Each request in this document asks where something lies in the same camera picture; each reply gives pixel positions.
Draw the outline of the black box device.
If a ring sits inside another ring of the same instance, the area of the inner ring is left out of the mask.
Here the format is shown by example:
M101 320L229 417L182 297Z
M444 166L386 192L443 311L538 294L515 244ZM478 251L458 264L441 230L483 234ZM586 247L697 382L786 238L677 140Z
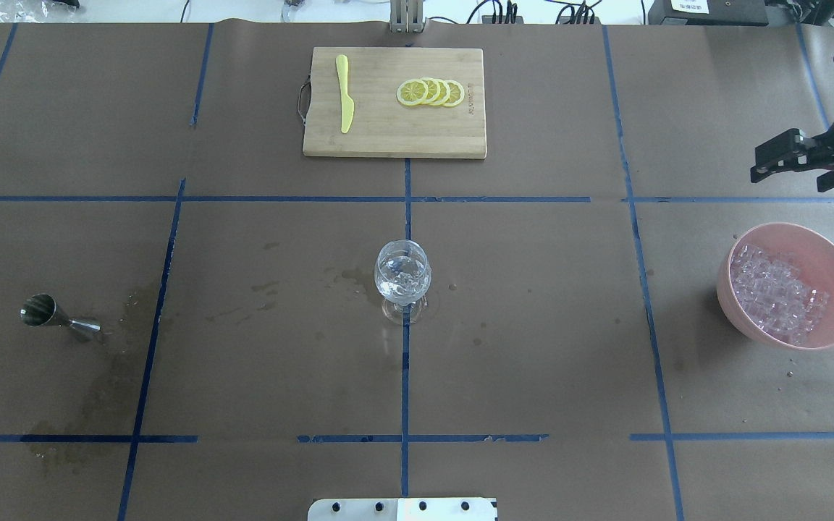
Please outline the black box device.
M649 25L768 25L764 1L654 1L646 14Z

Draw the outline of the steel double jigger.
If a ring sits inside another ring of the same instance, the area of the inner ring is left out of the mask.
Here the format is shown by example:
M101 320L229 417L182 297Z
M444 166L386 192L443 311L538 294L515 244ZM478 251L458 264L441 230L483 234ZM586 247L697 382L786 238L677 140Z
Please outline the steel double jigger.
M63 327L80 342L104 340L99 320L70 316L50 294L38 293L28 297L20 308L20 319L32 329L46 326Z

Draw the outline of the pile of clear ice cubes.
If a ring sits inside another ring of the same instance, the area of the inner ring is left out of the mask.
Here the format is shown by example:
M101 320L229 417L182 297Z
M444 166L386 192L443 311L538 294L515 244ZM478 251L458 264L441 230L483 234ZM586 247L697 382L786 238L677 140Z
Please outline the pile of clear ice cubes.
M729 261L732 295L751 322L768 336L802 347L830 303L827 290L802 281L796 256L739 245Z

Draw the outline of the pink bowl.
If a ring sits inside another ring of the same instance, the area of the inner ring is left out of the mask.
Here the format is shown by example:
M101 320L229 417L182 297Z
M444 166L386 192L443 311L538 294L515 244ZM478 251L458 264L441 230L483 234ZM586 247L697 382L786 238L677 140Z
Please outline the pink bowl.
M813 299L814 292L824 295L815 298L822 314L801 345L769 334L741 306L730 267L747 246L760 247L769 254L788 258L792 267L798 270L799 280L807 287L805 299ZM792 222L765 222L745 231L721 258L715 288L718 306L728 323L746 339L797 352L820 352L834 347L834 243L814 230Z

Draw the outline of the bamboo cutting board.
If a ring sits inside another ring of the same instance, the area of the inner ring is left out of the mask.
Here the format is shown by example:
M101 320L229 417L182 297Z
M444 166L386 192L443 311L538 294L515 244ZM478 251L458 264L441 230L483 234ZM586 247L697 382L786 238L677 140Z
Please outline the bamboo cutting board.
M340 132L335 57L350 60L355 116ZM457 80L466 89L455 108L403 106L397 87L406 80ZM484 52L480 48L330 47L312 51L311 99L305 115L303 152L308 157L487 157Z

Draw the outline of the lemon slice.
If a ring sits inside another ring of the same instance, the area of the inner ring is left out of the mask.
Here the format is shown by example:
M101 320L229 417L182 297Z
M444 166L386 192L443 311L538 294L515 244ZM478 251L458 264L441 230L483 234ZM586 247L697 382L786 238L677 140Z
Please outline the lemon slice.
M436 78L421 78L421 82L423 82L426 86L426 97L423 102L421 102L423 105L430 105L431 99L433 99L434 95L437 93L437 86L434 79Z
M427 102L429 86L424 80L413 79L400 83L397 87L397 102L403 106L419 106Z
M437 86L437 93L430 101L432 106L446 106L451 96L451 85L449 80L434 79Z
M466 95L466 89L457 80L444 80L444 86L447 94L446 99L442 103L444 108L455 108L455 106L459 106Z

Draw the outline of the yellow plastic knife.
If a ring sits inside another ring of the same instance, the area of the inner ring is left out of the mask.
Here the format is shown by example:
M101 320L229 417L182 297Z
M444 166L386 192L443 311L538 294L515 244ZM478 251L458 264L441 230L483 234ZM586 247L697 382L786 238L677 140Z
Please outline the yellow plastic knife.
M355 116L355 101L350 95L350 60L347 55L335 57L335 70L339 86L340 132L348 133Z

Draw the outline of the aluminium frame profile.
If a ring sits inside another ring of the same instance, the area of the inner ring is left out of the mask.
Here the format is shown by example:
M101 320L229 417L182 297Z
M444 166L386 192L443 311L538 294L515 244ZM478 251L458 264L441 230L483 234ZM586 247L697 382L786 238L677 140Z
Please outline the aluminium frame profile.
M426 29L423 0L391 0L389 3L391 33L422 33Z

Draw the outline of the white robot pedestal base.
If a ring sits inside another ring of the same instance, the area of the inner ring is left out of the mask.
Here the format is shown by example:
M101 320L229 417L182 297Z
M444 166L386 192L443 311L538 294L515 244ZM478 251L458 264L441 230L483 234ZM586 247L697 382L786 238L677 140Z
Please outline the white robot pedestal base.
M308 520L497 520L497 500L484 497L321 499Z

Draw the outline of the clear wine glass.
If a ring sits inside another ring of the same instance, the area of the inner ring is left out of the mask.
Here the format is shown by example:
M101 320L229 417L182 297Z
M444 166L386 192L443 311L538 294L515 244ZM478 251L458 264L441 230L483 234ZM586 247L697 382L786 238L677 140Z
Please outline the clear wine glass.
M381 309L393 323L414 324L428 305L431 265L426 251L411 240L392 240L374 264L374 284Z

